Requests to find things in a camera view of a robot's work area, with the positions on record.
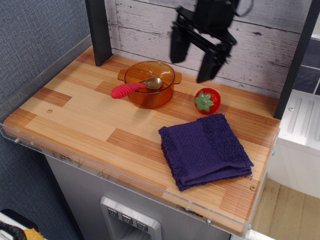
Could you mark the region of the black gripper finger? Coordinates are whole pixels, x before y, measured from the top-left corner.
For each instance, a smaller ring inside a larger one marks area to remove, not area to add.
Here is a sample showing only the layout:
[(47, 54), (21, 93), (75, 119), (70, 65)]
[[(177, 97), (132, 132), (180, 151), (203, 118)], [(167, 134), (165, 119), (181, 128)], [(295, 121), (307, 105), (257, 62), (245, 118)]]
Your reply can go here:
[(190, 47), (188, 33), (178, 26), (172, 27), (170, 60), (173, 64), (185, 61)]
[(214, 79), (224, 63), (225, 57), (223, 55), (214, 50), (207, 51), (203, 57), (196, 82), (203, 83)]

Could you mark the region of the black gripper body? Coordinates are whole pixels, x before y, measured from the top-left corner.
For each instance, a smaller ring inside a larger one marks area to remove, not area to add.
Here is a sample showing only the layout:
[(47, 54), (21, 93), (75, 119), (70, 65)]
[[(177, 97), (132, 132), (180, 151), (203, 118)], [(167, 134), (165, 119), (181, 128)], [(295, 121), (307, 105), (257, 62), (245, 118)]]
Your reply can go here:
[(237, 14), (238, 4), (238, 0), (199, 0), (194, 11), (179, 6), (173, 26), (187, 32), (190, 44), (205, 53), (215, 51), (224, 56), (226, 62), (237, 43), (228, 28)]

